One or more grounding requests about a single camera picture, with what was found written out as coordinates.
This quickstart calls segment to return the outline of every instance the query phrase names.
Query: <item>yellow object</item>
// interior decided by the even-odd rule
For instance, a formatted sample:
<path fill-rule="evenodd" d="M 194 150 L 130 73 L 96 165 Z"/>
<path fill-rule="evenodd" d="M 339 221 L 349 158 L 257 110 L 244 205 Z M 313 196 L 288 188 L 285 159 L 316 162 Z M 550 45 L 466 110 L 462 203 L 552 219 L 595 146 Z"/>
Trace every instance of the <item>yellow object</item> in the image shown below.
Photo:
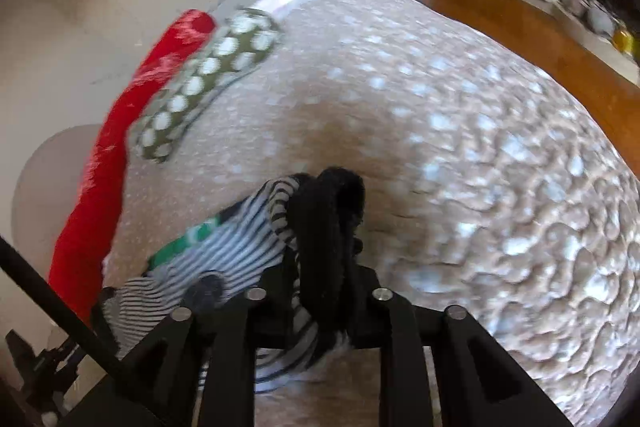
<path fill-rule="evenodd" d="M 634 52 L 634 36 L 626 26 L 619 26 L 611 39 L 613 47 L 620 53 L 625 55 L 632 55 Z"/>

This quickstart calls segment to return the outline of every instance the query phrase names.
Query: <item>red rolled fabric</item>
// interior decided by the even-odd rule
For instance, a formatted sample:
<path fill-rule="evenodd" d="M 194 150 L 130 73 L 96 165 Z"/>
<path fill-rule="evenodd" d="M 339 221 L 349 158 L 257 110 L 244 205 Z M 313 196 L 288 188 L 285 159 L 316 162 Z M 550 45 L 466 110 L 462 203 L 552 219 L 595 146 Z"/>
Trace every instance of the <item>red rolled fabric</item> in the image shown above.
<path fill-rule="evenodd" d="M 122 211 L 127 130 L 214 28 L 204 12 L 183 13 L 140 64 L 100 128 L 84 166 L 78 203 L 58 236 L 49 269 L 50 286 L 85 322 L 102 288 L 102 260 L 111 250 Z"/>

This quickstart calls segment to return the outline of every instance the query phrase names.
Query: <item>shelf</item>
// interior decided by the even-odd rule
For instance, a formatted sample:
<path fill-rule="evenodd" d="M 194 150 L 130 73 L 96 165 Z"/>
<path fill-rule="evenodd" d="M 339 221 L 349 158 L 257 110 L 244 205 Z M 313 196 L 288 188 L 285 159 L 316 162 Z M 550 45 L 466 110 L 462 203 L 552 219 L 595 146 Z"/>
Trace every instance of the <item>shelf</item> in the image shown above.
<path fill-rule="evenodd" d="M 624 76 L 629 82 L 640 86 L 640 70 L 632 58 L 620 53 L 607 39 L 589 31 L 582 22 L 567 12 L 560 4 L 554 5 L 552 15 L 578 44 L 593 53 L 616 73 Z"/>

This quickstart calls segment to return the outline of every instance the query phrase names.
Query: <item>black and white striped fabric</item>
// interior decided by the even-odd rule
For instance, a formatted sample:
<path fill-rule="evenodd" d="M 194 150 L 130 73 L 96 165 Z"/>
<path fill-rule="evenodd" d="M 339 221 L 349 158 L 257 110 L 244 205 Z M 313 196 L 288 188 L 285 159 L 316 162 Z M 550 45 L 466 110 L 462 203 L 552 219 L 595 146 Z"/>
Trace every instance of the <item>black and white striped fabric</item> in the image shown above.
<path fill-rule="evenodd" d="M 268 267 L 282 261 L 289 247 L 298 263 L 296 238 L 287 224 L 285 204 L 298 189 L 293 177 L 266 182 L 247 198 L 238 213 L 194 245 L 143 277 L 135 277 L 102 304 L 124 357 L 165 316 L 200 277 L 215 273 L 224 285 L 223 302 L 255 285 Z M 261 349 L 257 353 L 255 391 L 266 393 L 304 371 L 316 347 L 318 325 L 300 305 L 300 279 L 294 282 L 293 330 L 290 349 Z M 200 375 L 204 385 L 206 367 Z"/>

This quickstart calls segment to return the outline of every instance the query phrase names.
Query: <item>black rod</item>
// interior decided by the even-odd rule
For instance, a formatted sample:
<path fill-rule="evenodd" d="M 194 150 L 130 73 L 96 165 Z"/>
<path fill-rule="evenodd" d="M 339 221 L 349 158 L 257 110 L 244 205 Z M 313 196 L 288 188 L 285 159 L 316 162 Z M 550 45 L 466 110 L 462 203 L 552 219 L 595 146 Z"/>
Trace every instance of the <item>black rod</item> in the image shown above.
<path fill-rule="evenodd" d="M 164 425 L 173 424 L 163 408 L 156 403 L 151 391 L 138 380 L 132 370 L 107 350 L 94 332 L 50 288 L 46 280 L 1 236 L 0 268 L 113 378 L 127 397 L 143 405 Z"/>

